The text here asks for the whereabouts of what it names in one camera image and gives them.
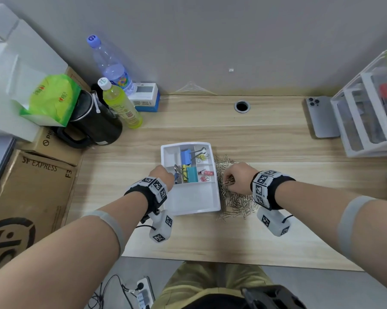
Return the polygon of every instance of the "yellow-green bottle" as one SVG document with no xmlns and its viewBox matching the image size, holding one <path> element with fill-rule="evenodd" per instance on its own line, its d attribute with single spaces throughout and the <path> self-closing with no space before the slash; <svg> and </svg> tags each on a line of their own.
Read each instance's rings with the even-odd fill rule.
<svg viewBox="0 0 387 309">
<path fill-rule="evenodd" d="M 122 88 L 112 85 L 105 77 L 100 78 L 97 84 L 103 90 L 103 99 L 106 104 L 124 119 L 129 128 L 139 128 L 143 122 L 142 116 L 129 101 Z"/>
</svg>

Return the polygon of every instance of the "desk surface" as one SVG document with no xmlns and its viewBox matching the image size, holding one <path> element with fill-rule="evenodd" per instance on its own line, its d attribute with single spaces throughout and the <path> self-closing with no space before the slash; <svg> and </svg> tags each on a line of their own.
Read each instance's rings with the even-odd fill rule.
<svg viewBox="0 0 387 309">
<path fill-rule="evenodd" d="M 124 129 L 120 139 L 87 150 L 71 198 L 67 223 L 123 195 L 125 187 L 160 164 L 164 144 L 210 142 L 215 154 L 275 169 L 299 181 L 387 199 L 387 158 L 348 159 L 339 138 L 312 139 L 303 97 L 163 96 L 158 113 L 142 113 L 144 124 Z M 360 270 L 296 218 L 292 231 L 273 236 L 256 213 L 219 219 L 218 213 L 175 218 L 171 238 L 155 244 L 149 228 L 132 234 L 124 256 L 243 264 Z"/>
</svg>

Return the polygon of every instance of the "green snack bag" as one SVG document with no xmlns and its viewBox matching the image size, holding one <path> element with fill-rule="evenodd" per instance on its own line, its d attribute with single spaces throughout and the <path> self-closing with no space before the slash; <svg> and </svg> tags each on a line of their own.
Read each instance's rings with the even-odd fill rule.
<svg viewBox="0 0 387 309">
<path fill-rule="evenodd" d="M 45 77 L 30 95 L 19 115 L 40 126 L 66 127 L 75 108 L 80 87 L 65 74 Z"/>
</svg>

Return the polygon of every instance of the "white bottle cap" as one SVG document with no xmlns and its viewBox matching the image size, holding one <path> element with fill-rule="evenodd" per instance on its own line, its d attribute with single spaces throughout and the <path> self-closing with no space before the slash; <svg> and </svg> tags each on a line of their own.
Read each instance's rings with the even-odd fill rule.
<svg viewBox="0 0 387 309">
<path fill-rule="evenodd" d="M 109 81 L 108 78 L 106 77 L 103 77 L 103 78 L 100 78 L 98 81 L 97 81 L 97 84 L 99 85 L 99 87 L 106 91 L 106 90 L 110 90 L 110 88 L 112 87 L 112 83 Z"/>
</svg>

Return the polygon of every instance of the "gray wall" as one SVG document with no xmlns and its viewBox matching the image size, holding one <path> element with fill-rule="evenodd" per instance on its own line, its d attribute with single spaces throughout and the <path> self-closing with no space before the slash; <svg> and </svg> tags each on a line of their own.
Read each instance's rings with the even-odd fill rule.
<svg viewBox="0 0 387 309">
<path fill-rule="evenodd" d="M 172 93 L 333 93 L 387 48 L 387 0 L 0 0 L 88 82 L 87 35 Z"/>
</svg>

